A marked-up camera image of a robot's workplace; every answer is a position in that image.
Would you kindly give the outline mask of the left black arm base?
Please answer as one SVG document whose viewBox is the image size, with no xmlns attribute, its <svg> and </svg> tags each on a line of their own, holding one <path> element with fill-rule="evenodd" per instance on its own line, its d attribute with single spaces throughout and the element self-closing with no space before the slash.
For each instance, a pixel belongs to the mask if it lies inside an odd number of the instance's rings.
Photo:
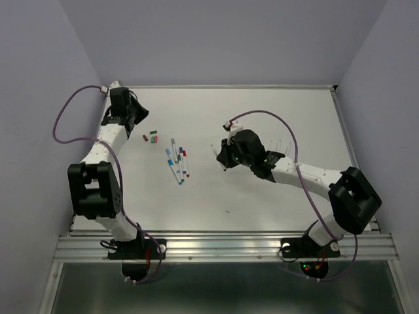
<svg viewBox="0 0 419 314">
<path fill-rule="evenodd" d="M 166 258 L 166 239 L 143 238 L 132 241 L 101 240 L 107 249 L 107 259 L 121 261 L 121 273 L 125 282 L 133 285 L 153 281 Z"/>
</svg>

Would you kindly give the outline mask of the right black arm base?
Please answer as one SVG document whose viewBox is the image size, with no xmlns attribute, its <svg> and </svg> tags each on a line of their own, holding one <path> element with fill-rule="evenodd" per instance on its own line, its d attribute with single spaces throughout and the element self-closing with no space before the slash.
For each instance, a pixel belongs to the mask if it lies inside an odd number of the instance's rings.
<svg viewBox="0 0 419 314">
<path fill-rule="evenodd" d="M 340 248 L 336 241 L 327 241 L 318 245 L 305 232 L 301 237 L 281 239 L 278 257 L 287 263 L 300 260 L 300 268 L 305 276 L 313 279 L 325 279 L 329 272 L 328 258 L 340 257 Z"/>
</svg>

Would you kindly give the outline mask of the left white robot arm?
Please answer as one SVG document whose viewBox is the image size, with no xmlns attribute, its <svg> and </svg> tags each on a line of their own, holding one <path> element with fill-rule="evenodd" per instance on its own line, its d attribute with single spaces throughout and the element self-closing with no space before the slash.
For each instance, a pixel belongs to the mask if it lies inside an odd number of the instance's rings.
<svg viewBox="0 0 419 314">
<path fill-rule="evenodd" d="M 144 248 L 139 224 L 128 218 L 123 205 L 122 170 L 117 154 L 134 127 L 149 112 L 127 87 L 108 89 L 110 105 L 105 109 L 97 137 L 83 160 L 67 170 L 73 212 L 101 224 L 113 237 L 107 246 L 114 251 L 130 243 Z"/>
</svg>

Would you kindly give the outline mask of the red marker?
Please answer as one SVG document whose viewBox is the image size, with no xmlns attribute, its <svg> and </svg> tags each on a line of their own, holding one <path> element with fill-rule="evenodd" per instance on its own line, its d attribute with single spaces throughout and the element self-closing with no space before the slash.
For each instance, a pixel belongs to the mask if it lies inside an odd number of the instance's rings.
<svg viewBox="0 0 419 314">
<path fill-rule="evenodd" d="M 188 165 L 188 160 L 187 160 L 187 153 L 185 150 L 183 150 L 182 152 L 182 157 L 183 157 L 183 165 L 185 168 L 185 174 L 187 177 L 190 177 L 190 171 L 189 171 L 189 165 Z"/>
</svg>

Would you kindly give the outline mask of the grey marker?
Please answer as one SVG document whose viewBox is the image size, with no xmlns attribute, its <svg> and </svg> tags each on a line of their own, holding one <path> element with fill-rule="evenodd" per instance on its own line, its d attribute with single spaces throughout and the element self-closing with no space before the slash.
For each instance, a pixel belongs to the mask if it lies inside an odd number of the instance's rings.
<svg viewBox="0 0 419 314">
<path fill-rule="evenodd" d="M 177 151 L 174 138 L 171 138 L 171 145 L 172 145 L 173 159 L 175 160 L 175 163 L 178 163 L 178 151 Z"/>
</svg>

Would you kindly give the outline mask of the purple marker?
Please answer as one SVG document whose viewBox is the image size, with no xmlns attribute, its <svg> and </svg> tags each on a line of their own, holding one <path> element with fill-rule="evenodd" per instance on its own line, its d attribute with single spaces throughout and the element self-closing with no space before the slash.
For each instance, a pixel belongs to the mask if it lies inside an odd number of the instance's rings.
<svg viewBox="0 0 419 314">
<path fill-rule="evenodd" d="M 181 158 L 181 165 L 183 166 L 183 174 L 188 177 L 189 171 L 187 169 L 187 156 L 185 150 L 182 147 L 179 148 L 179 155 Z"/>
</svg>

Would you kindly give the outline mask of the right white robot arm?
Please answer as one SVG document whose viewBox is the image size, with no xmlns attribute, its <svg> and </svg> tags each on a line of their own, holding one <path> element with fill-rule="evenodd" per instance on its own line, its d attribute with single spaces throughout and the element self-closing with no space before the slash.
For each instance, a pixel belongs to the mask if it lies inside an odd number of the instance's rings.
<svg viewBox="0 0 419 314">
<path fill-rule="evenodd" d="M 331 214 L 319 216 L 302 237 L 319 247 L 346 233 L 362 234 L 382 205 L 360 169 L 338 171 L 300 164 L 282 153 L 266 150 L 251 130 L 223 139 L 217 161 L 227 169 L 246 166 L 262 180 L 301 188 L 307 197 L 316 194 L 329 201 Z"/>
</svg>

